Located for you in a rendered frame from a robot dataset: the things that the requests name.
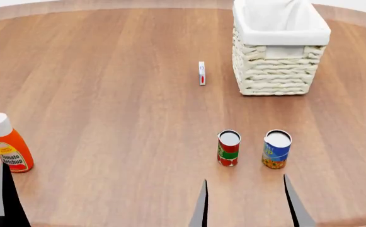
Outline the white cloth basket liner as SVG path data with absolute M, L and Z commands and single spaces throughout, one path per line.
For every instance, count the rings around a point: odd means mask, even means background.
M 329 43 L 331 30 L 309 0 L 234 0 L 232 11 L 243 43 L 265 47 L 267 59 L 300 58 Z

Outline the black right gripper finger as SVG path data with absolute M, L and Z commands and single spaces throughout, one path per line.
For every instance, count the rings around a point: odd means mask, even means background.
M 188 227 L 207 227 L 208 208 L 209 192 L 207 181 L 204 180 Z
M 317 227 L 316 222 L 303 206 L 287 174 L 283 175 L 283 182 L 294 227 Z

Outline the red tomato sauce can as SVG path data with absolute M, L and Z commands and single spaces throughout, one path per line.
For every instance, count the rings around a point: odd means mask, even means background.
M 236 166 L 238 163 L 241 136 L 234 130 L 223 130 L 217 135 L 217 160 L 226 167 Z

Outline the blue alphabet soup can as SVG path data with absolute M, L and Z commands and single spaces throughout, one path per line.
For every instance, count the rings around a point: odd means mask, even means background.
M 262 162 L 268 168 L 284 168 L 292 144 L 292 137 L 283 130 L 271 130 L 264 137 Z

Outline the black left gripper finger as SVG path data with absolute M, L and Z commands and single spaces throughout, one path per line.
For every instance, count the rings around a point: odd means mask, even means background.
M 8 164 L 0 166 L 0 227 L 31 227 Z

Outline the cream wicker basket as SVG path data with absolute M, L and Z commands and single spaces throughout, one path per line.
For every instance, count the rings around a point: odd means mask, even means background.
M 267 59 L 266 48 L 245 45 L 233 20 L 232 67 L 246 96 L 303 95 L 309 92 L 325 47 L 306 47 L 300 58 Z

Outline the small white carton box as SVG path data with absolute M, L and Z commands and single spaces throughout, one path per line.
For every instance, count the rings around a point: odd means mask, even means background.
M 199 85 L 206 85 L 206 73 L 205 73 L 205 63 L 198 62 L 198 74 L 199 74 Z

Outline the orange tomato ketchup bottle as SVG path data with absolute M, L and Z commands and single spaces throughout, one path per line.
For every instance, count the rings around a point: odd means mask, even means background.
M 13 128 L 9 117 L 0 113 L 0 159 L 12 173 L 30 171 L 34 161 L 22 136 Z

